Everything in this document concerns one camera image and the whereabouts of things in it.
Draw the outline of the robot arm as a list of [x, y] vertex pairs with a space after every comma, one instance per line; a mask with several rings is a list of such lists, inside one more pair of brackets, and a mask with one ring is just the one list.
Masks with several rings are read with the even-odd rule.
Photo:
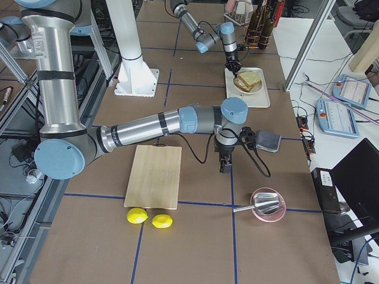
[[237, 77], [242, 64], [237, 52], [235, 27], [232, 22], [224, 22], [213, 27], [207, 21], [197, 22], [187, 9], [191, 1], [169, 1], [174, 17], [181, 20], [192, 35], [197, 50], [204, 54], [221, 43], [226, 57], [226, 68]]
[[130, 1], [107, 1], [120, 49], [117, 84], [104, 94], [92, 127], [79, 117], [70, 35], [83, 19], [84, 1], [19, 1], [30, 29], [41, 93], [44, 125], [34, 162], [44, 175], [67, 180], [114, 149], [179, 133], [209, 133], [220, 170], [231, 168], [231, 153], [241, 144], [248, 106], [240, 98], [220, 105], [157, 108], [159, 71], [143, 59]]

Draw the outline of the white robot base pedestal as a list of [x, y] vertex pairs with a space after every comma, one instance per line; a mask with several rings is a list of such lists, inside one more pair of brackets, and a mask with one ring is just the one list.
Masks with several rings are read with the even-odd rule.
[[153, 97], [159, 70], [151, 69], [143, 59], [132, 1], [106, 2], [121, 55], [115, 94]]

